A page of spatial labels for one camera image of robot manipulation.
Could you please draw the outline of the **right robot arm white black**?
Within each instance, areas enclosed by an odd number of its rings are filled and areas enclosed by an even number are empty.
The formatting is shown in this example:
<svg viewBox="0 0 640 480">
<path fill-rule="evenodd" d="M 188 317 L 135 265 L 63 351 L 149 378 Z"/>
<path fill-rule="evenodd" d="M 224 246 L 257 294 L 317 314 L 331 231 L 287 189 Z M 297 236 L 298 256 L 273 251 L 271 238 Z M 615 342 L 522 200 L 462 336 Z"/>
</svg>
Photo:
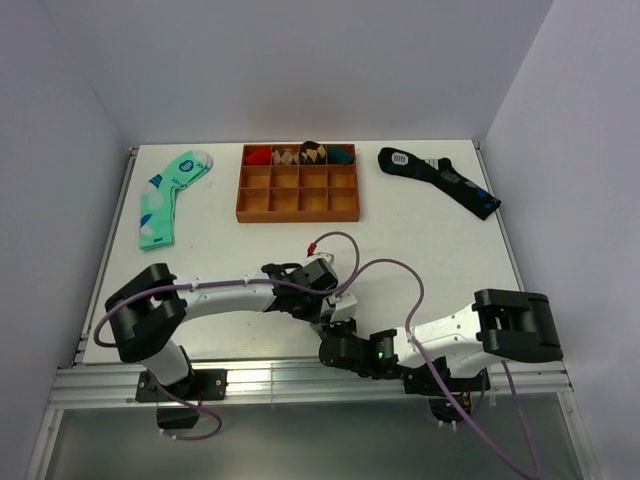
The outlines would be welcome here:
<svg viewBox="0 0 640 480">
<path fill-rule="evenodd" d="M 404 392 L 441 396 L 488 387 L 487 369 L 503 360 L 548 363 L 564 357 L 549 299 L 539 293 L 484 289 L 462 310 L 413 326 L 357 335 L 356 320 L 331 322 L 320 334 L 319 361 L 362 378 L 403 381 Z"/>
</svg>

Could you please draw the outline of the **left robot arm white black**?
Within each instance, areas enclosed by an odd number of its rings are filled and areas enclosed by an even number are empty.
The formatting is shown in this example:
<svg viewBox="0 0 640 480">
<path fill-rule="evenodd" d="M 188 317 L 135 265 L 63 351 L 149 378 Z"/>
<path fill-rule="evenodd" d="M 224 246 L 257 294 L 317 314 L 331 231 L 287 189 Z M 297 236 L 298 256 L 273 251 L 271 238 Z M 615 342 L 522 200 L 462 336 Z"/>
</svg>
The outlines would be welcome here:
<svg viewBox="0 0 640 480">
<path fill-rule="evenodd" d="M 266 264 L 237 279 L 181 280 L 156 263 L 116 291 L 105 303 L 106 323 L 123 363 L 139 363 L 149 381 L 172 399 L 197 388 L 191 361 L 172 336 L 200 317 L 234 312 L 281 312 L 317 323 L 324 299 L 339 285 L 328 257 L 305 263 Z"/>
</svg>

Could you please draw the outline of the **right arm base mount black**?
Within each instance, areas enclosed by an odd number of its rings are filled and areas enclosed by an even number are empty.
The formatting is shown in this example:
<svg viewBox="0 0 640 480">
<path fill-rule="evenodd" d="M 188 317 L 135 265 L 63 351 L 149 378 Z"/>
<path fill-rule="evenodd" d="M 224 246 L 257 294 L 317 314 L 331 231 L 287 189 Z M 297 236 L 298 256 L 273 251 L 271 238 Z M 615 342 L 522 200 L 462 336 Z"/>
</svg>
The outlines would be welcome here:
<svg viewBox="0 0 640 480">
<path fill-rule="evenodd" d="M 471 378 L 453 378 L 444 358 L 437 359 L 433 366 L 454 399 L 466 414 L 472 417 L 490 387 L 488 370 L 483 369 Z M 464 422 L 462 415 L 446 397 L 427 365 L 416 369 L 403 367 L 402 380 L 406 394 L 430 398 L 429 408 L 436 420 L 449 426 Z"/>
</svg>

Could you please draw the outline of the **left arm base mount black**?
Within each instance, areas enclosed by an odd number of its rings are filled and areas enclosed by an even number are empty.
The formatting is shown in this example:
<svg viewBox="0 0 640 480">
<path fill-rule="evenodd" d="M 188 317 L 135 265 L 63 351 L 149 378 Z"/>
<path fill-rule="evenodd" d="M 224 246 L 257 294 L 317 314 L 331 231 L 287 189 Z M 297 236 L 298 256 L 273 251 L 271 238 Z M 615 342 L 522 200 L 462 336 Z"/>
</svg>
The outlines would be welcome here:
<svg viewBox="0 0 640 480">
<path fill-rule="evenodd" d="M 138 378 L 135 402 L 156 405 L 156 424 L 162 435 L 175 441 L 199 441 L 216 436 L 222 430 L 221 417 L 204 405 L 222 401 L 226 396 L 228 371 L 225 369 L 191 370 L 171 385 L 162 385 L 149 371 Z M 204 417 L 216 423 L 209 433 L 188 435 Z"/>
</svg>

